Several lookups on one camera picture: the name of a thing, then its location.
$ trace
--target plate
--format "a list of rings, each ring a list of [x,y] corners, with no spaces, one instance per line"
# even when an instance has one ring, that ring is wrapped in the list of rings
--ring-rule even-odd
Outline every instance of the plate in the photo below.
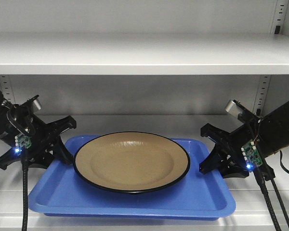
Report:
[[[122,193],[144,193],[181,180],[190,158],[178,143],[151,133],[100,136],[75,154],[74,169],[88,183]]]

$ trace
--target green circuit board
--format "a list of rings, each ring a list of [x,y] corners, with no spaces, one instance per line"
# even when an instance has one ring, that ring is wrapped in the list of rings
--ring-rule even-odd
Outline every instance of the green circuit board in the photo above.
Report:
[[[31,139],[21,133],[15,136],[15,144],[18,147],[25,147],[26,149],[28,149],[32,145]]]
[[[246,163],[253,164],[257,167],[263,164],[260,154],[254,144],[253,140],[248,141],[241,148]]]

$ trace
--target tray rim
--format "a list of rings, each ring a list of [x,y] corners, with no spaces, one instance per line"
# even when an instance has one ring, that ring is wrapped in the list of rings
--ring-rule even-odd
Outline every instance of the tray rim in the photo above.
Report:
[[[88,138],[96,138],[99,136],[96,135],[78,135],[74,136],[66,142],[67,148],[76,140],[76,139],[88,139]],[[202,150],[203,154],[209,154],[209,151],[206,147],[206,145],[198,140],[194,139],[184,139],[184,138],[170,138],[174,141],[191,141],[196,142],[199,148]],[[229,191],[228,186],[226,185],[225,181],[221,178],[220,172],[218,170],[213,170],[211,173],[212,177],[214,178],[215,182],[217,183],[217,186],[220,188],[220,190],[223,192],[223,196],[226,203],[226,206],[222,209],[216,209],[216,210],[200,210],[197,209],[196,211],[200,214],[190,215],[187,214],[187,211],[191,211],[191,209],[157,209],[157,208],[146,208],[146,214],[141,213],[143,208],[113,208],[114,212],[110,212],[109,210],[112,209],[112,207],[76,207],[76,206],[51,206],[51,211],[49,211],[49,207],[47,205],[42,205],[37,202],[37,196],[43,189],[43,186],[47,183],[49,176],[52,175],[52,173],[56,170],[58,165],[61,165],[62,163],[59,160],[54,160],[51,165],[48,167],[48,169],[44,172],[38,183],[35,185],[35,187],[32,189],[32,191],[29,194],[29,208],[35,212],[44,213],[48,216],[90,216],[90,217],[126,217],[126,218],[164,218],[164,219],[218,219],[221,217],[226,217],[231,215],[235,209],[236,209],[236,202]],[[75,208],[81,208],[82,212],[75,213],[73,210]],[[101,214],[101,212],[97,212],[98,210],[105,210],[108,211]]]

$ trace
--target blue led light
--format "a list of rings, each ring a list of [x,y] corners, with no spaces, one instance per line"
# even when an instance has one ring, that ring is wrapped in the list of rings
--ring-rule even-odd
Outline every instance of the blue led light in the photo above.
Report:
[[[21,148],[19,148],[19,147],[14,147],[13,150],[14,150],[14,154],[15,154],[16,156],[20,156]]]
[[[251,169],[253,168],[253,166],[252,166],[251,164],[246,164],[246,168],[247,168],[248,170],[251,170]]]

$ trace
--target blue tray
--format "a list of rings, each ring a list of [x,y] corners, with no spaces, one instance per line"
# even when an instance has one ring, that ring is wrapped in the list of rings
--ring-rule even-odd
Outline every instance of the blue tray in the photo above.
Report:
[[[76,136],[66,142],[75,153],[97,136]],[[54,160],[29,195],[29,208],[48,216],[99,216],[216,220],[232,214],[236,203],[220,173],[206,175],[198,166],[209,154],[206,146],[190,139],[173,139],[191,158],[187,175],[178,183],[155,192],[125,194],[96,188],[72,165]]]

